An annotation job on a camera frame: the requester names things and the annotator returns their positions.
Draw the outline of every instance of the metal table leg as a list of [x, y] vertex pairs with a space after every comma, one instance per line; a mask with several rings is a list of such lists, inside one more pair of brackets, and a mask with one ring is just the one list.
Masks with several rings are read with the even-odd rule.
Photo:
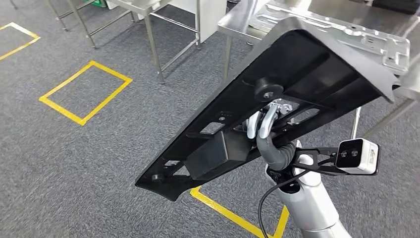
[[77, 20], [78, 20], [78, 21], [79, 21], [79, 23], [82, 25], [83, 30], [84, 30], [84, 31], [85, 31], [85, 33], [86, 33], [86, 37], [87, 37], [87, 38], [89, 38], [89, 40], [90, 40], [90, 42], [91, 42], [91, 44], [92, 44], [92, 47], [93, 47], [93, 48], [96, 48], [95, 42], [93, 42], [93, 39], [92, 39], [92, 37], [91, 37], [91, 34], [89, 33], [88, 28], [87, 28], [87, 27], [86, 27], [86, 25], [85, 25], [85, 22], [83, 22], [82, 18], [80, 17], [80, 14], [79, 14], [79, 12], [77, 11], [76, 6], [73, 4], [72, 0], [67, 0], [67, 2], [68, 2], [68, 4], [70, 5], [71, 9], [73, 10], [73, 13], [76, 15]]
[[51, 3], [51, 0], [46, 0], [48, 6], [51, 8], [52, 12], [55, 15], [55, 19], [60, 22], [60, 24], [63, 26], [63, 30], [68, 31], [67, 27], [65, 26], [63, 20], [61, 19], [60, 15], [58, 14], [57, 10], [54, 8], [53, 4]]
[[399, 116], [404, 114], [408, 109], [410, 109], [416, 103], [417, 101], [413, 99], [405, 100], [397, 109], [395, 109], [393, 112], [391, 112], [386, 117], [384, 117], [379, 123], [377, 123], [374, 127], [368, 130], [362, 137], [368, 137], [378, 132], [379, 130], [383, 129], [386, 125], [388, 125], [388, 123], [397, 119]]
[[160, 62], [158, 58], [158, 51], [156, 50], [155, 40], [153, 38], [153, 33], [152, 33], [152, 24], [150, 23], [150, 16], [148, 14], [144, 16], [144, 21], [146, 23], [147, 36], [149, 37], [150, 47], [152, 48], [152, 54], [153, 54], [153, 58], [155, 59], [155, 64], [157, 68], [157, 73], [160, 78], [160, 83], [163, 84], [165, 83], [165, 81], [163, 80], [162, 68], [160, 66]]
[[197, 12], [196, 12], [196, 38], [198, 38], [197, 41], [197, 49], [201, 49], [201, 36], [200, 36], [200, 0], [197, 0]]
[[360, 118], [360, 111], [362, 110], [362, 107], [358, 107], [356, 109], [355, 118], [353, 121], [353, 128], [352, 128], [352, 139], [356, 139], [357, 136], [357, 126], [359, 125], [359, 118]]
[[14, 4], [13, 0], [10, 0], [10, 3], [13, 5], [14, 9], [17, 9], [17, 6]]
[[226, 49], [225, 49], [225, 62], [224, 62], [224, 69], [223, 69], [223, 82], [227, 80], [227, 74], [229, 72], [229, 63], [230, 63], [230, 49], [232, 48], [232, 37], [227, 36], [226, 38]]

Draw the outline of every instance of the yellow tape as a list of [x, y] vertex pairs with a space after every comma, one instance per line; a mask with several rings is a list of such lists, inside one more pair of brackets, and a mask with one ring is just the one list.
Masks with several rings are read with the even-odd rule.
[[[260, 228], [252, 225], [250, 222], [246, 221], [242, 217], [236, 215], [235, 213], [229, 211], [222, 205], [218, 204], [217, 202], [211, 200], [204, 194], [200, 193], [200, 186], [193, 188], [190, 194], [198, 199], [199, 201], [203, 202], [207, 206], [211, 207], [221, 215], [225, 216], [226, 218], [230, 219], [234, 223], [238, 224], [242, 228], [246, 229], [247, 231], [251, 232], [252, 234], [256, 235], [257, 237], [264, 238], [263, 232]], [[287, 210], [286, 206], [283, 206], [283, 210], [281, 212], [280, 220], [277, 224], [277, 229], [274, 235], [268, 235], [270, 238], [280, 238], [283, 236], [284, 229], [286, 228], [287, 219], [289, 218], [289, 211]]]
[[[111, 95], [109, 95], [103, 102], [99, 103], [99, 105], [97, 105], [90, 113], [88, 113], [87, 116], [85, 116], [84, 118], [80, 118], [78, 116], [76, 116], [75, 114], [73, 114], [72, 112], [70, 112], [69, 110], [61, 107], [60, 105], [56, 104], [55, 102], [51, 101], [50, 99], [48, 99], [47, 97], [51, 96], [53, 93], [55, 93], [56, 91], [58, 91], [60, 88], [64, 87], [65, 85], [67, 85], [69, 82], [71, 82], [73, 79], [75, 79], [76, 77], [78, 77], [79, 75], [81, 75], [83, 72], [85, 72], [86, 70], [88, 70], [90, 67], [95, 66], [99, 69], [102, 69], [103, 71], [121, 79], [124, 81], [124, 83], [119, 86], [113, 93], [111, 93]], [[119, 92], [121, 92], [129, 83], [131, 83], [132, 79], [128, 78], [127, 76], [124, 76], [108, 67], [105, 67], [95, 61], [90, 61], [85, 67], [83, 67], [81, 70], [79, 70], [77, 73], [75, 73], [74, 75], [72, 75], [70, 78], [68, 78], [67, 80], [65, 80], [64, 82], [62, 82], [61, 84], [59, 84], [58, 86], [56, 86], [55, 88], [53, 88], [51, 91], [47, 92], [45, 95], [41, 96], [39, 98], [39, 100], [45, 104], [47, 104], [48, 106], [50, 106], [51, 108], [55, 109], [56, 111], [58, 111], [59, 113], [65, 115], [66, 117], [68, 117], [69, 119], [73, 120], [74, 122], [78, 123], [79, 125], [85, 125], [86, 122], [92, 118], [97, 112], [99, 112], [100, 109], [102, 109], [107, 103], [109, 103]]]
[[6, 54], [2, 55], [2, 56], [0, 56], [0, 60], [2, 60], [2, 59], [4, 59], [4, 58], [6, 58], [6, 57], [8, 57], [8, 56], [10, 56], [10, 55], [12, 55], [12, 54], [14, 54], [14, 53], [18, 52], [19, 50], [21, 50], [21, 49], [23, 49], [23, 48], [27, 47], [28, 45], [31, 45], [31, 44], [35, 43], [37, 40], [39, 40], [39, 39], [40, 39], [40, 37], [39, 37], [39, 36], [37, 36], [37, 34], [35, 34], [35, 33], [31, 32], [31, 31], [26, 30], [25, 28], [23, 28], [23, 27], [19, 26], [18, 24], [14, 23], [14, 22], [11, 22], [11, 23], [9, 23], [9, 24], [7, 24], [7, 25], [4, 25], [4, 26], [0, 27], [0, 31], [1, 31], [2, 29], [6, 28], [6, 27], [9, 27], [9, 26], [11, 26], [11, 27], [15, 28], [16, 30], [18, 30], [18, 31], [20, 31], [20, 32], [22, 32], [22, 33], [25, 33], [26, 35], [29, 35], [29, 36], [33, 37], [34, 39], [33, 39], [32, 41], [30, 41], [30, 42], [28, 42], [28, 43], [24, 44], [23, 46], [20, 46], [20, 47], [18, 47], [18, 48], [16, 48], [16, 49], [14, 49], [14, 50], [12, 50], [12, 51], [10, 51], [10, 52], [8, 52], [8, 53], [6, 53]]

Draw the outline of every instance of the stainless steel table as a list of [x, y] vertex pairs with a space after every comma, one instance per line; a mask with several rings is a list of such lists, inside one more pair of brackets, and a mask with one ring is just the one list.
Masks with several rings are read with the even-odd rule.
[[[269, 0], [242, 0], [219, 21], [219, 32], [227, 35], [224, 79], [228, 77], [232, 38], [235, 37], [257, 44], [266, 35], [265, 32], [249, 26], [249, 21], [267, 2]], [[369, 29], [405, 37], [411, 41], [410, 71], [407, 75], [401, 77], [402, 87], [397, 90], [399, 95], [408, 99], [366, 132], [363, 135], [364, 137], [382, 129], [420, 100], [420, 18], [418, 16], [405, 15], [348, 0], [278, 0], [278, 2], [287, 4], [297, 10], [332, 17]], [[356, 112], [352, 137], [356, 136], [359, 114], [360, 109]]]
[[[125, 11], [124, 13], [120, 14], [119, 16], [117, 16], [116, 18], [114, 18], [113, 20], [111, 20], [110, 22], [108, 22], [107, 24], [105, 24], [104, 26], [101, 26], [101, 27], [97, 28], [94, 31], [89, 31], [88, 28], [86, 27], [85, 22], [83, 21], [82, 17], [79, 14], [79, 10], [82, 9], [82, 8], [84, 8], [84, 7], [86, 7], [86, 6], [91, 5], [95, 1], [96, 0], [88, 0], [88, 1], [84, 2], [83, 4], [81, 4], [79, 6], [75, 6], [74, 3], [73, 3], [73, 0], [67, 0], [69, 6], [71, 8], [71, 10], [68, 11], [68, 12], [66, 12], [66, 13], [64, 13], [64, 14], [61, 14], [60, 15], [58, 13], [58, 11], [56, 10], [56, 8], [54, 7], [54, 5], [51, 2], [51, 0], [46, 0], [48, 6], [50, 6], [51, 11], [55, 15], [55, 19], [57, 21], [59, 21], [60, 24], [62, 25], [63, 30], [68, 31], [68, 29], [65, 26], [65, 24], [64, 24], [64, 22], [63, 22], [62, 19], [65, 18], [65, 17], [67, 17], [67, 16], [69, 16], [69, 15], [71, 15], [71, 14], [74, 14], [76, 16], [77, 20], [79, 21], [80, 25], [82, 25], [83, 30], [86, 33], [86, 38], [89, 39], [89, 41], [90, 41], [90, 43], [91, 43], [91, 45], [92, 45], [93, 48], [96, 48], [96, 45], [95, 45], [94, 40], [92, 39], [92, 36], [95, 35], [96, 33], [104, 30], [105, 28], [107, 28], [108, 26], [110, 26], [111, 24], [113, 24], [114, 22], [118, 21], [119, 19], [121, 19], [122, 17], [124, 17], [125, 15], [128, 15], [128, 14], [131, 14], [132, 21], [135, 21], [135, 17], [133, 15], [133, 13], [131, 11]], [[100, 2], [100, 4], [101, 4], [102, 7], [106, 7], [105, 0], [99, 0], [99, 2]]]
[[[190, 26], [184, 25], [180, 22], [177, 22], [173, 19], [167, 18], [165, 16], [161, 16], [159, 14], [156, 14], [155, 11], [161, 9], [162, 7], [166, 6], [168, 3], [170, 3], [172, 0], [107, 0], [111, 3], [114, 3], [120, 7], [123, 7], [129, 11], [135, 12], [137, 14], [140, 14], [144, 16], [144, 21], [146, 23], [146, 30], [147, 35], [149, 37], [150, 46], [152, 48], [152, 54], [155, 59], [155, 64], [157, 67], [157, 73], [160, 78], [160, 82], [164, 83], [163, 74], [162, 71], [164, 71], [168, 66], [170, 66], [175, 60], [177, 60], [181, 55], [183, 55], [189, 48], [191, 48], [193, 45], [197, 45], [197, 48], [199, 49], [201, 47], [201, 41], [200, 41], [200, 0], [197, 0], [197, 12], [196, 12], [196, 27], [192, 28]], [[170, 23], [173, 23], [175, 25], [181, 26], [185, 29], [188, 29], [192, 32], [196, 33], [195, 39], [189, 43], [185, 48], [183, 48], [177, 55], [175, 55], [171, 60], [169, 60], [166, 64], [163, 66], [160, 65], [158, 52], [156, 50], [155, 40], [153, 38], [153, 32], [152, 32], [152, 24], [150, 23], [150, 15], [153, 15], [155, 17], [158, 17], [162, 20], [168, 21]]]

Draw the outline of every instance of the bolt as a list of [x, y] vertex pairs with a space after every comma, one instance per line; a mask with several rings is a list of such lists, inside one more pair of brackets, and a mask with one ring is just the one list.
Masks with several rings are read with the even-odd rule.
[[264, 98], [271, 98], [272, 96], [273, 96], [273, 92], [266, 92], [266, 93], [264, 93], [264, 95], [263, 95], [263, 97]]

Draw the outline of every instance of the white camera housing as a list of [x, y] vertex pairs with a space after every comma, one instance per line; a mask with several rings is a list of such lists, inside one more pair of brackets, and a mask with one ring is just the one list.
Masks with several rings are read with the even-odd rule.
[[379, 146], [363, 138], [344, 140], [338, 146], [336, 167], [354, 175], [377, 171]]

